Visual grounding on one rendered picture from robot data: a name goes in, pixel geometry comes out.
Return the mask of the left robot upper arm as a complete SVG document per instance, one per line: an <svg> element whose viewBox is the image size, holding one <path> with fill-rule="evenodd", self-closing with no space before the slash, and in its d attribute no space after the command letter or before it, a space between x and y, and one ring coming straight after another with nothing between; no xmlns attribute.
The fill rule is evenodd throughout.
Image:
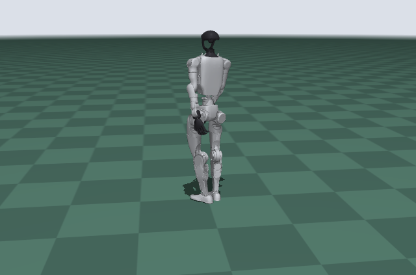
<svg viewBox="0 0 416 275"><path fill-rule="evenodd" d="M198 70L197 67L200 65L200 57L192 58L187 61L188 78L190 84L193 86L194 91L198 91Z"/></svg>

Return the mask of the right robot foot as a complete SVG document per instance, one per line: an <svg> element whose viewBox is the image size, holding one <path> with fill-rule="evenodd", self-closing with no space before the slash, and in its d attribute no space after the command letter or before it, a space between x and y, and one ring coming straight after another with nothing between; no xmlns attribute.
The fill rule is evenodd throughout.
<svg viewBox="0 0 416 275"><path fill-rule="evenodd" d="M213 194L213 191L208 192L208 195L211 195L213 197L214 201L220 201L221 200L220 194L217 191L215 191L214 194Z"/></svg>

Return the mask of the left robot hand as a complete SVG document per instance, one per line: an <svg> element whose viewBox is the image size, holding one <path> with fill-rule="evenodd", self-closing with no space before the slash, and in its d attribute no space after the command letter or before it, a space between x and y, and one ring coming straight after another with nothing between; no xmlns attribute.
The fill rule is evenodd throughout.
<svg viewBox="0 0 416 275"><path fill-rule="evenodd" d="M198 132L199 135L205 135L207 134L209 131L207 131L203 125L203 122L201 121L201 114L200 111L197 110L197 117L193 117L193 119L195 119L194 121L194 130Z"/></svg>

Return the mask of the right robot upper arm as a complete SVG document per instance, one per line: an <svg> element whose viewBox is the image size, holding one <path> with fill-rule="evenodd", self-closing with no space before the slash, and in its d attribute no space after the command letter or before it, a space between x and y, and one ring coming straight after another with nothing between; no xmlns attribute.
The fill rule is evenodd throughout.
<svg viewBox="0 0 416 275"><path fill-rule="evenodd" d="M231 62L228 59L224 59L224 74L223 74L223 81L222 81L222 87L221 90L224 89L225 85L226 85L226 80L228 78L228 71L231 67Z"/></svg>

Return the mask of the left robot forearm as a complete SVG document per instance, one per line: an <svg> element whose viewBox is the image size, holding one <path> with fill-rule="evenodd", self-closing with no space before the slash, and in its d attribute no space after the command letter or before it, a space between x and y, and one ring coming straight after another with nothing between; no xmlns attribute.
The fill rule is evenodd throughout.
<svg viewBox="0 0 416 275"><path fill-rule="evenodd" d="M192 111L193 117L197 117L197 110L200 110L200 106L198 104L198 94L195 93L194 88L191 84L187 85L187 92L190 98L190 109Z"/></svg>

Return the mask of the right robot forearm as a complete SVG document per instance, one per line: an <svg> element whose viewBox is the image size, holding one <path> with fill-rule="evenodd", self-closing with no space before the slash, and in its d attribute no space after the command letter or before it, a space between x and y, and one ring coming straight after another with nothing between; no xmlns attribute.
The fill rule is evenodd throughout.
<svg viewBox="0 0 416 275"><path fill-rule="evenodd" d="M224 91L224 89L220 90L218 95L211 96L212 99L214 99L214 104L217 102L219 96L223 93L223 91Z"/></svg>

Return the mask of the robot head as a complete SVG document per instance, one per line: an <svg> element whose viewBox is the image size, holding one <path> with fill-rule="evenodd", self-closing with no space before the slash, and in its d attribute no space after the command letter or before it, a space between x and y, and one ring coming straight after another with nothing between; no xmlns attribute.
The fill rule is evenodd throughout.
<svg viewBox="0 0 416 275"><path fill-rule="evenodd" d="M206 51L206 54L205 54L206 57L218 57L215 54L213 46L214 46L215 40L219 40L219 39L220 39L219 35L215 31L206 31L201 35L202 46L203 46L203 49ZM209 43L212 43L209 49L207 49L204 46L205 40L208 40Z"/></svg>

